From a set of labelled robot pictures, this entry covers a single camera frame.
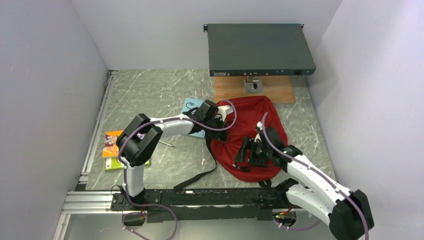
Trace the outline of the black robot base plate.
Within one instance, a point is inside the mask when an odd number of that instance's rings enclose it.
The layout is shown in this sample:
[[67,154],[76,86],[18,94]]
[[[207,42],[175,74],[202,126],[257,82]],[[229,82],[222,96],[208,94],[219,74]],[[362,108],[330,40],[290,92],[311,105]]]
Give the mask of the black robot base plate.
[[131,205],[124,194],[112,195],[112,212],[142,212],[147,223],[191,220],[256,219],[294,213],[294,206],[280,199],[273,188],[210,188],[174,191],[147,189],[144,201]]

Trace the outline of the red fabric backpack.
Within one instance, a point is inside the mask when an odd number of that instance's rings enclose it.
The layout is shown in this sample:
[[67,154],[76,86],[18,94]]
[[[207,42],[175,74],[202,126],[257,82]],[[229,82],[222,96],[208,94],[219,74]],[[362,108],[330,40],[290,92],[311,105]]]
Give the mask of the red fabric backpack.
[[[258,137],[255,126],[267,114],[265,124],[268,137],[276,147],[285,147],[288,144],[288,137],[281,123],[280,117],[272,101],[266,96],[251,96],[229,99],[236,108],[237,119],[235,124],[227,130],[228,142],[221,142],[212,139],[205,145],[214,161],[214,165],[222,166],[224,170],[242,182],[258,183],[262,188],[269,188],[274,178],[281,169],[274,166],[269,160],[267,166],[255,166],[248,163],[250,151],[247,151],[246,161],[235,163],[235,156],[238,153],[243,138],[267,141],[263,137]],[[218,106],[223,106],[226,101],[219,101]]]

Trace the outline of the light blue cat notebook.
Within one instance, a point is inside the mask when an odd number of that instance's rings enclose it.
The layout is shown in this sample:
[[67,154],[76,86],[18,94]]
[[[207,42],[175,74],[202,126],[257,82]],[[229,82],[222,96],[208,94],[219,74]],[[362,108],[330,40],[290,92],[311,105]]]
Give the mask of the light blue cat notebook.
[[[204,101],[200,100],[200,99],[186,98],[184,100],[184,103],[183,103],[183,106],[182,106],[182,109],[181,109],[181,113],[188,112],[188,111],[191,111],[191,113],[194,113],[195,110],[193,110],[193,109],[200,107],[203,102]],[[205,138],[205,131],[201,130],[199,132],[191,133],[188,136],[204,139]]]

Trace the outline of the Roald Dahl Charlie book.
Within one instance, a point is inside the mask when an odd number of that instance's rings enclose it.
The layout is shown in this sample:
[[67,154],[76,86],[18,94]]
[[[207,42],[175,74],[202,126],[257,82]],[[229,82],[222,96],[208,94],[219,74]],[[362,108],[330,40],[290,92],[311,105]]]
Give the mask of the Roald Dahl Charlie book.
[[105,133],[102,148],[103,158],[116,158],[118,156],[119,147],[117,146],[117,139],[122,133],[122,130],[107,131]]

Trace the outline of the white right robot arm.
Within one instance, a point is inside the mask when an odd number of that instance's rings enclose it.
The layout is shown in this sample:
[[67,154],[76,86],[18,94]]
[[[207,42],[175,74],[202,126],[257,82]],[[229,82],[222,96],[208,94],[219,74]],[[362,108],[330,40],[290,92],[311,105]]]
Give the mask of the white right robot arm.
[[325,223],[337,240],[370,238],[374,227],[369,199],[328,177],[294,145],[285,145],[272,127],[257,126],[256,137],[245,136],[236,162],[263,166],[271,162],[292,176],[275,187],[276,203],[301,207]]

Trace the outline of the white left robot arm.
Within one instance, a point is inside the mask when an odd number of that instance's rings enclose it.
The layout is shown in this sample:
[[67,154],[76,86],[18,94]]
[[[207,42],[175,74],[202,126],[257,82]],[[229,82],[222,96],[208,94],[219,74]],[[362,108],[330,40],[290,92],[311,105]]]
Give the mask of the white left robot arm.
[[205,140],[228,141],[227,131],[236,123],[238,113],[234,104],[226,100],[219,106],[204,100],[199,107],[162,118],[138,114],[116,141],[118,160],[124,165],[121,192],[124,204],[131,210],[145,203],[144,168],[163,138],[205,132]]

